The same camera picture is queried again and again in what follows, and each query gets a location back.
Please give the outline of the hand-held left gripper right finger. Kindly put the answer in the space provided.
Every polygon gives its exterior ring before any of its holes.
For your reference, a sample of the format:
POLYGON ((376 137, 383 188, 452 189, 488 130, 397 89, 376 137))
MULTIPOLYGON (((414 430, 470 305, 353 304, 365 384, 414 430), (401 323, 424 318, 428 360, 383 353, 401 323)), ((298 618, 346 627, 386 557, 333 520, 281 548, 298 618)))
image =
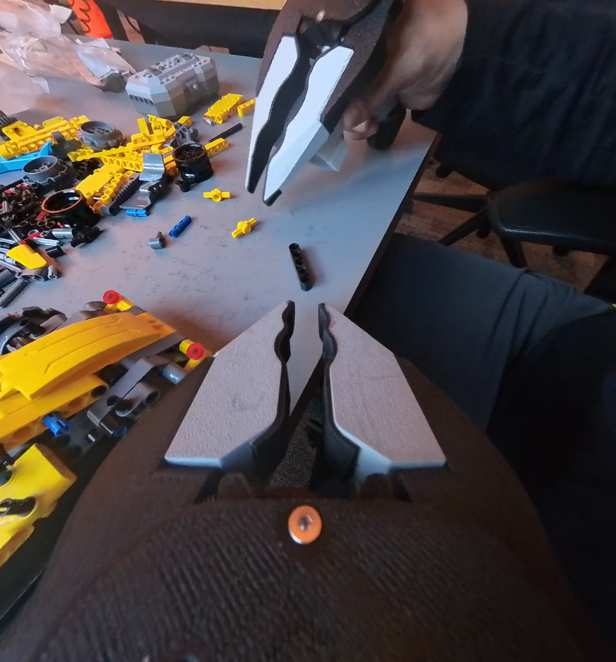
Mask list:
POLYGON ((319 305, 318 318, 329 467, 357 484, 444 468, 445 453, 395 354, 330 304, 319 305))

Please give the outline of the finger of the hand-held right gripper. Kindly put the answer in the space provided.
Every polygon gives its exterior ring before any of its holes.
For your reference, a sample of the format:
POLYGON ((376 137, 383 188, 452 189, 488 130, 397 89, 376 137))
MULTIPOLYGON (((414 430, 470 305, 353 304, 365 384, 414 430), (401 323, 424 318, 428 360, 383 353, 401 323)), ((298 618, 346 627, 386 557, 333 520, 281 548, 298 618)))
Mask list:
POLYGON ((304 93, 312 44, 304 35, 283 35, 255 100, 246 169, 246 190, 254 193, 283 135, 289 113, 304 93))
POLYGON ((322 113, 353 56, 345 46, 331 48, 316 59, 307 78, 306 91, 294 117, 275 148, 263 190, 263 202, 271 205, 284 185, 328 141, 322 113))

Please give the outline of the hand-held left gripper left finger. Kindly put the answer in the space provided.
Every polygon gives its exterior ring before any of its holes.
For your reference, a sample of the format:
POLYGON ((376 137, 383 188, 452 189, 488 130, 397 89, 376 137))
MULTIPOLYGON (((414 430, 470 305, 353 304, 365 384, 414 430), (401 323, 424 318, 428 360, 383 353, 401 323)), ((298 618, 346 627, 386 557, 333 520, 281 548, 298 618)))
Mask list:
POLYGON ((165 452, 167 463, 271 475, 287 447, 294 323, 295 303, 281 302, 216 353, 165 452))

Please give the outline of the black toy beam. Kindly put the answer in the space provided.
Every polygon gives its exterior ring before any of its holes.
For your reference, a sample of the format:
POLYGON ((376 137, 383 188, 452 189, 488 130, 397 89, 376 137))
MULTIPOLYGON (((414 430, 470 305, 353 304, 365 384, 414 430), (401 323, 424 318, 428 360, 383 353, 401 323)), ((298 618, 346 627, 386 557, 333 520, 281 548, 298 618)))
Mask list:
POLYGON ((295 242, 289 244, 288 249, 301 290, 305 292, 310 291, 314 285, 314 278, 306 253, 295 242))

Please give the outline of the person's right hand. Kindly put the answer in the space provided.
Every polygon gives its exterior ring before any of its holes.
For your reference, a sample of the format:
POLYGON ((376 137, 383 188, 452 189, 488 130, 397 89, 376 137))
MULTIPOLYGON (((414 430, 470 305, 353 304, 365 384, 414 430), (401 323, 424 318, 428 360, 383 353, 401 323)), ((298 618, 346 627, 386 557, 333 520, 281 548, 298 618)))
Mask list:
POLYGON ((345 135, 371 137, 378 112, 392 101, 419 111, 435 104, 455 73, 467 22, 465 1, 405 1, 389 33, 383 68, 345 110, 345 135))

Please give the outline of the yellow toy plate block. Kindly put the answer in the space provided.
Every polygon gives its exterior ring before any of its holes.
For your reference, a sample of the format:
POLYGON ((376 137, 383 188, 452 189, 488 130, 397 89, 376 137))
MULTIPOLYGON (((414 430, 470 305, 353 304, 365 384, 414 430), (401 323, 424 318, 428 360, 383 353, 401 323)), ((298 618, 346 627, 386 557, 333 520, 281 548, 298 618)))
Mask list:
POLYGON ((244 95, 229 93, 214 102, 203 114, 203 121, 209 126, 223 124, 234 114, 238 106, 244 102, 244 95))

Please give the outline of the black spoked toy wheel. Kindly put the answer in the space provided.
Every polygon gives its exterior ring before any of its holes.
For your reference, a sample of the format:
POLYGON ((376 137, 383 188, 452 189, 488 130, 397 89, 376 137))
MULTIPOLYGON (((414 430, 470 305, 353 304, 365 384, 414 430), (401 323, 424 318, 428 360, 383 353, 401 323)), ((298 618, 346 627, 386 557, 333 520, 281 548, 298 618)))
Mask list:
POLYGON ((199 143, 180 145, 174 150, 173 157, 179 177, 191 179, 193 185, 213 177, 213 166, 204 145, 199 143))

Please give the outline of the grey toy battery box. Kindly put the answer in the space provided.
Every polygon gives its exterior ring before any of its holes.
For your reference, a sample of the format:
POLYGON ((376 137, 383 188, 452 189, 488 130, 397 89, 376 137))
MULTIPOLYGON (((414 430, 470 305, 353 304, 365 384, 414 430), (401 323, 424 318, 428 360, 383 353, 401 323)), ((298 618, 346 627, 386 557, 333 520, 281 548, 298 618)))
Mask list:
POLYGON ((125 92, 138 112, 178 120, 215 100, 219 87, 211 58, 183 52, 131 75, 125 92))

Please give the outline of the person's dark pants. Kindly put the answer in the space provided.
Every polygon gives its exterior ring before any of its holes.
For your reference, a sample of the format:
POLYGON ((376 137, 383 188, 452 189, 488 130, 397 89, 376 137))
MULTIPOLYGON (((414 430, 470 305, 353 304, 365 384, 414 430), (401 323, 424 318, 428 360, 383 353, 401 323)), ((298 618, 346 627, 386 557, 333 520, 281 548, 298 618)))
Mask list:
POLYGON ((553 330, 610 310, 535 271, 394 234, 352 320, 485 429, 516 360, 553 330))

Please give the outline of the yellow toy brick car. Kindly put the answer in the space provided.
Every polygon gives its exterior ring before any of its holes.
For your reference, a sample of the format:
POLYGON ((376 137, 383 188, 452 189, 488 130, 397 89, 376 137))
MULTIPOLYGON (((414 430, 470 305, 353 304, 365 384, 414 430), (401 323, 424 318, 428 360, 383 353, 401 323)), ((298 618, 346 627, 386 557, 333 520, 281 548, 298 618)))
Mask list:
POLYGON ((81 456, 212 355, 114 290, 72 316, 0 320, 0 568, 77 482, 81 456))

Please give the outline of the orange cloth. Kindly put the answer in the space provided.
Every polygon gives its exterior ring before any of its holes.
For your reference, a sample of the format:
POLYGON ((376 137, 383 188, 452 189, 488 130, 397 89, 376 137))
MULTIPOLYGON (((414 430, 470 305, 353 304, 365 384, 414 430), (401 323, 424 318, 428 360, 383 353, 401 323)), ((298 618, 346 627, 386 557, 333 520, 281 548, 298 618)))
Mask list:
POLYGON ((112 29, 96 1, 68 1, 81 30, 90 38, 113 39, 112 29))

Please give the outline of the black toy wheel rim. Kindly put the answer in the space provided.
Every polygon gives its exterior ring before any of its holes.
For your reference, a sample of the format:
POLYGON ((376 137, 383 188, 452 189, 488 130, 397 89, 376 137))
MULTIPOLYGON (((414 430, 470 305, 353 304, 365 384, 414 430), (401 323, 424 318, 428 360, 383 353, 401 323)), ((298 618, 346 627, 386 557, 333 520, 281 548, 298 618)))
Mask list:
POLYGON ((100 214, 91 208, 77 189, 65 189, 48 195, 41 209, 50 220, 72 228, 94 227, 100 220, 100 214))

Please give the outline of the crumpled clear plastic bags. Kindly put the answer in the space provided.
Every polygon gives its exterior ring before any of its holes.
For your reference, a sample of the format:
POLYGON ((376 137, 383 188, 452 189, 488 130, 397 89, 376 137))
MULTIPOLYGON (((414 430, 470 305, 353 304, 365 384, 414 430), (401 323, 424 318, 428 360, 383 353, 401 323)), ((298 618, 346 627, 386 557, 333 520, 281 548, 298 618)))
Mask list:
POLYGON ((69 1, 0 1, 0 51, 33 77, 124 91, 137 71, 105 39, 78 34, 76 19, 69 1))

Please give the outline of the yellow curved toy panel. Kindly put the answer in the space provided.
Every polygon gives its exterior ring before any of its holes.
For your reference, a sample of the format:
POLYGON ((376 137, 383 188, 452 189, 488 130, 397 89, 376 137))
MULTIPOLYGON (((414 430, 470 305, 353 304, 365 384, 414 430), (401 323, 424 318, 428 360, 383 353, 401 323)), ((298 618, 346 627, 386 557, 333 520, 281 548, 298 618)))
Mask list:
POLYGON ((28 244, 18 244, 12 247, 6 252, 6 256, 25 269, 43 269, 48 266, 47 259, 28 244))

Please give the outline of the pile of toy brick parts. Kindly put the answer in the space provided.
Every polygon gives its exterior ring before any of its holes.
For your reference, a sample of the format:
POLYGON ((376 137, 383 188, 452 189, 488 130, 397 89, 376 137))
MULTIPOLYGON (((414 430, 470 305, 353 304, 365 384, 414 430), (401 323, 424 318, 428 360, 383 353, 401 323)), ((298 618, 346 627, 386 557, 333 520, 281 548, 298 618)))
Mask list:
MULTIPOLYGON (((174 150, 186 143, 199 143, 199 132, 189 115, 169 120, 147 114, 137 120, 138 130, 130 137, 123 134, 122 146, 96 152, 77 137, 80 125, 88 120, 85 115, 58 116, 40 124, 29 124, 0 110, 0 156, 10 160, 38 152, 50 142, 51 155, 67 161, 75 170, 74 181, 55 189, 24 182, 22 170, 0 175, 0 310, 7 308, 31 283, 60 278, 62 272, 55 262, 65 254, 65 247, 92 244, 105 232, 103 217, 125 214, 119 205, 124 194, 132 192, 132 184, 142 172, 144 153, 163 155, 169 184, 160 201, 179 176, 174 150), (65 189, 77 189, 84 195, 91 208, 100 214, 97 225, 72 228, 47 217, 41 209, 42 202, 48 195, 65 189), (18 244, 30 245, 47 259, 48 266, 25 269, 9 259, 6 252, 18 244)), ((229 138, 208 144, 212 137, 202 144, 211 165, 213 158, 229 147, 229 138)))

